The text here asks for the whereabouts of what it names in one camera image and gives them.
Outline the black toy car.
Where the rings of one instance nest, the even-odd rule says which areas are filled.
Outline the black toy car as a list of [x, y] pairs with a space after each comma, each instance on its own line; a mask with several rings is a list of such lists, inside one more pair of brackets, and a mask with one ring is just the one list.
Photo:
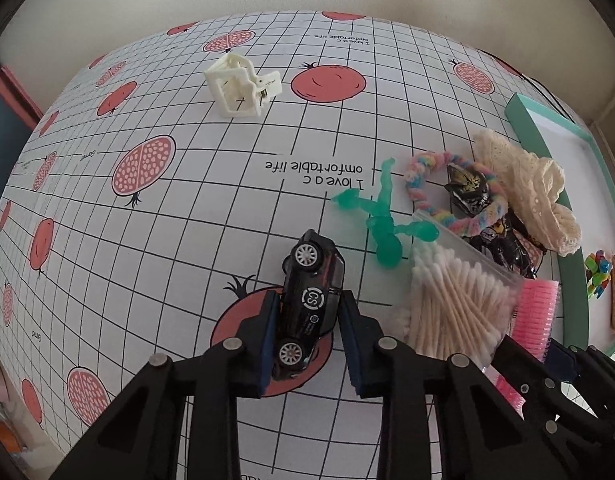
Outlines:
[[309, 229], [285, 258], [283, 271], [274, 344], [276, 380], [294, 378], [306, 370], [317, 344], [333, 331], [345, 261], [330, 238]]

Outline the pink comb brush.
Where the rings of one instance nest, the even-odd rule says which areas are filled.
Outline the pink comb brush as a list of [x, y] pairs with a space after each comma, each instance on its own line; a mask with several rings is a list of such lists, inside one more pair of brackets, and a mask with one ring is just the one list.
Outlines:
[[547, 372], [545, 356], [550, 341], [559, 283], [524, 280], [513, 309], [513, 327], [495, 350], [491, 366], [497, 373], [493, 396], [494, 418], [523, 419], [528, 399], [555, 381]]

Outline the white plastic hair claw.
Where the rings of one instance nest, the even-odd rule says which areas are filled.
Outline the white plastic hair claw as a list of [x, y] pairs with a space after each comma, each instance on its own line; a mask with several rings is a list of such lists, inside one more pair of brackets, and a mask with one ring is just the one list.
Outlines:
[[248, 58], [227, 52], [204, 71], [211, 96], [226, 118], [260, 117], [263, 108], [283, 93], [278, 70], [259, 74]]

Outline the green sticky man toy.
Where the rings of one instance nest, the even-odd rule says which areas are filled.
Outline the green sticky man toy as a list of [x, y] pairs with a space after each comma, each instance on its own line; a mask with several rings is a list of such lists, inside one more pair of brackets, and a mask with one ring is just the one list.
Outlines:
[[344, 210], [361, 209], [368, 214], [366, 228], [376, 244], [376, 258], [386, 269], [396, 268], [403, 258], [404, 249], [399, 234], [427, 243], [435, 242], [440, 235], [439, 229], [428, 220], [395, 223], [391, 214], [391, 170], [394, 165], [394, 158], [381, 162], [380, 190], [376, 200], [362, 197], [357, 188], [349, 188], [332, 199]]

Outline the bag of cotton swabs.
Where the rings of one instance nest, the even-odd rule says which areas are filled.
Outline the bag of cotton swabs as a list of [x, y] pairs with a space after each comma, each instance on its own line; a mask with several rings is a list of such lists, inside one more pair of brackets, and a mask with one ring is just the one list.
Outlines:
[[439, 236], [416, 236], [409, 250], [409, 287], [392, 307], [385, 332], [421, 356], [468, 356], [481, 370], [511, 331], [524, 278], [452, 233], [428, 214], [414, 213]]

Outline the colourful block toy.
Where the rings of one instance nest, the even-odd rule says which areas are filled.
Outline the colourful block toy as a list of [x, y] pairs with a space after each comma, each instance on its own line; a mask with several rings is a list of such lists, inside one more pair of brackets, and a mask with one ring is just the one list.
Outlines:
[[603, 250], [589, 254], [585, 260], [588, 298], [600, 298], [611, 279], [612, 263]]

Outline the pomegranate grid tablecloth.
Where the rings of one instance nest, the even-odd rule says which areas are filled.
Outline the pomegranate grid tablecloth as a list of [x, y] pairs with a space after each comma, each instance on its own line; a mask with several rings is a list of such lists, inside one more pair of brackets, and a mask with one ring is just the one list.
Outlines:
[[[219, 113], [204, 71], [227, 52], [283, 93], [260, 117]], [[0, 203], [0, 360], [50, 476], [157, 352], [204, 353], [312, 229], [344, 285], [385, 320], [409, 267], [379, 266], [362, 211], [394, 158], [391, 212], [411, 219], [411, 156], [470, 157], [484, 128], [515, 134], [517, 93], [570, 109], [494, 54], [363, 14], [288, 11], [181, 24], [76, 73], [33, 130]]]

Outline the black gold snack packet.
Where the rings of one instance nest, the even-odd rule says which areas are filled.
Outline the black gold snack packet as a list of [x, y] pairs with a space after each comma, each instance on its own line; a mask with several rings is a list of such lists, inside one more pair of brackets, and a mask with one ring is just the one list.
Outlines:
[[510, 211], [505, 192], [497, 177], [480, 162], [450, 162], [446, 191], [465, 215], [465, 225], [452, 230], [479, 252], [489, 254], [500, 266], [524, 278], [537, 278], [539, 262], [533, 260], [532, 243], [520, 231], [520, 220]]

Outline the cream lace cloth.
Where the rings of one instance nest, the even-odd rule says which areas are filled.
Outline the cream lace cloth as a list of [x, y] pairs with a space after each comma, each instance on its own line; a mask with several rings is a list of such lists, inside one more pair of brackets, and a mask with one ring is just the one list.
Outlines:
[[567, 206], [558, 203], [565, 190], [565, 173], [554, 159], [539, 157], [483, 129], [475, 134], [475, 159], [490, 168], [515, 215], [531, 237], [559, 256], [582, 246], [582, 230]]

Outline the teal white shallow box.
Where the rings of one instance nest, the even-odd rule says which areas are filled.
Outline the teal white shallow box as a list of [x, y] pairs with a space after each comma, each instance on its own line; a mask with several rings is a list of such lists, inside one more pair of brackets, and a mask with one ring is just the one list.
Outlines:
[[596, 140], [587, 129], [520, 93], [505, 114], [522, 148], [549, 157], [565, 173], [558, 203], [569, 207], [582, 230], [581, 249], [558, 257], [561, 315], [555, 338], [565, 346], [592, 344], [615, 362], [611, 292], [588, 298], [584, 259], [597, 250], [615, 256], [615, 185]]

